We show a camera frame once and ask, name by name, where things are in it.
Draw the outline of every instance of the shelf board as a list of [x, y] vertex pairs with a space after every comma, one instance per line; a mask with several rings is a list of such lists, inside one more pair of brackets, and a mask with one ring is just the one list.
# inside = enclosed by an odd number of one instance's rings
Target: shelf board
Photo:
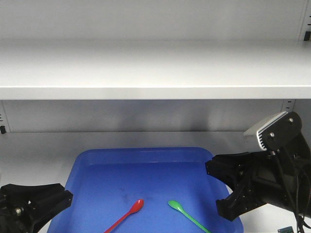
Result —
[[311, 99], [310, 43], [0, 41], [0, 100]]

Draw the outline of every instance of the black cable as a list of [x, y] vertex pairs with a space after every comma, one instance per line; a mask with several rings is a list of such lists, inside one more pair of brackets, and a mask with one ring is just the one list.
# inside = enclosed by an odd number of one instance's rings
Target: black cable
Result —
[[295, 216], [298, 229], [299, 229], [300, 233], [305, 233], [305, 231], [303, 230], [301, 221], [299, 220], [299, 217], [298, 217], [298, 215], [296, 214], [297, 210], [296, 210], [296, 208], [295, 208], [294, 200], [293, 200], [293, 198], [292, 198], [292, 196], [291, 196], [291, 193], [289, 192], [288, 187], [287, 187], [287, 185], [286, 185], [285, 178], [284, 178], [284, 172], [283, 172], [283, 169], [282, 169], [280, 160], [278, 159], [277, 154], [273, 154], [273, 155], [274, 155], [273, 157], [274, 157], [274, 159], [275, 159], [275, 161], [276, 161], [276, 165], [277, 165], [277, 168], [278, 168], [280, 177], [281, 177], [281, 181], [283, 182], [283, 186], [284, 186], [284, 188], [285, 188], [286, 194], [287, 194], [287, 196], [288, 196], [288, 198], [289, 198], [289, 200], [290, 200], [290, 205], [291, 205], [291, 208], [292, 208], [292, 210], [293, 210], [293, 214], [294, 214], [294, 216]]
[[303, 175], [307, 178], [308, 184], [309, 184], [309, 197], [308, 197], [308, 201], [307, 201], [307, 205], [306, 208], [303, 212], [303, 216], [302, 216], [302, 221], [303, 221], [303, 225], [309, 229], [311, 229], [311, 227], [305, 222], [305, 215], [307, 213], [307, 210], [309, 208], [310, 205], [310, 201], [311, 201], [311, 181], [309, 179], [309, 176], [306, 174], [306, 172], [304, 171], [304, 169], [302, 167], [299, 167], [299, 169], [303, 172]]
[[[298, 193], [299, 193], [299, 178], [298, 175], [296, 175], [296, 181], [297, 181], [297, 189], [296, 189], [296, 216], [299, 216], [299, 207], [298, 207]], [[298, 220], [296, 218], [296, 230], [297, 233], [300, 232], [298, 229]]]

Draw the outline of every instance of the white wall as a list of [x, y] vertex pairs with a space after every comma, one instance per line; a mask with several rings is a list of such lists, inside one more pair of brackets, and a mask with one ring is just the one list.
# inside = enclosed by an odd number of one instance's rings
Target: white wall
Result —
[[297, 39], [305, 0], [0, 1], [0, 39]]
[[245, 131], [283, 100], [6, 100], [11, 132]]

